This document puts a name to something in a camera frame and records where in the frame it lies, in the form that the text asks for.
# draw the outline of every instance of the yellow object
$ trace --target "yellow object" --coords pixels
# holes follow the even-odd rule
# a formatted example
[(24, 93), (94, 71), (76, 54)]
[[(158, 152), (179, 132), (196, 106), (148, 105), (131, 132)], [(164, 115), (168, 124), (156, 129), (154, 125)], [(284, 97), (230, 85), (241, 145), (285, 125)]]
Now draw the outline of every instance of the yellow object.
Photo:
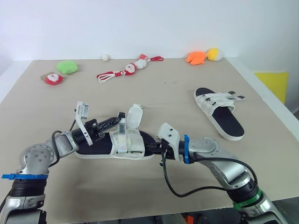
[(208, 50), (206, 57), (208, 58), (208, 60), (210, 61), (220, 61), (223, 58), (223, 53), (221, 50), (217, 49), (217, 48), (211, 48)]
[(255, 73), (255, 75), (283, 104), (285, 104), (286, 88), (289, 76), (288, 72)]

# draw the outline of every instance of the yellow plush ball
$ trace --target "yellow plush ball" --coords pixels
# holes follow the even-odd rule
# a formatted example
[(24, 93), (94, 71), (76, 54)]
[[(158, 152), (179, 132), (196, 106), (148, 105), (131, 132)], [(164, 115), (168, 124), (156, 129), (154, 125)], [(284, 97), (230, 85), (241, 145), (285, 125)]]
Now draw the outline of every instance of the yellow plush ball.
[(221, 50), (217, 49), (217, 48), (211, 48), (208, 50), (206, 57), (210, 60), (210, 61), (220, 61), (223, 58), (223, 53)]

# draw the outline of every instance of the green plush toy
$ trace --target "green plush toy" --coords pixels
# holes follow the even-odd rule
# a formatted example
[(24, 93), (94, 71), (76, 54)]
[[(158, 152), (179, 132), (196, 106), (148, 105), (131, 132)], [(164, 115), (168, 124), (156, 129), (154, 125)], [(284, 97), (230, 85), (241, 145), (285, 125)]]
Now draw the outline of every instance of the green plush toy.
[(71, 74), (78, 71), (78, 66), (74, 61), (67, 60), (58, 63), (57, 70), (62, 72), (63, 74)]

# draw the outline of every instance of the blue band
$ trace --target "blue band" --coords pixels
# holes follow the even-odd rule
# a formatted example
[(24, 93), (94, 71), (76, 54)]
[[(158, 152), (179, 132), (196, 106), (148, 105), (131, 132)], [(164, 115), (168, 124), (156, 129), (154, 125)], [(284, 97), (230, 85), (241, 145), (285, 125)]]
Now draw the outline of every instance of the blue band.
[(32, 175), (32, 174), (3, 174), (2, 179), (31, 179), (31, 180), (37, 180), (37, 179), (47, 179), (48, 175)]
[(184, 138), (185, 138), (185, 163), (189, 164), (189, 136), (185, 134)]

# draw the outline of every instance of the white ball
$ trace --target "white ball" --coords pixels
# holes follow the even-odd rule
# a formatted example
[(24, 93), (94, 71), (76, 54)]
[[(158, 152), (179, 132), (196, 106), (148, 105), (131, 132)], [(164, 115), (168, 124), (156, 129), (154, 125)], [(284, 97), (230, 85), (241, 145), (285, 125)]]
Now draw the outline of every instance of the white ball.
[(102, 54), (102, 60), (104, 62), (107, 62), (109, 60), (109, 55), (108, 54)]

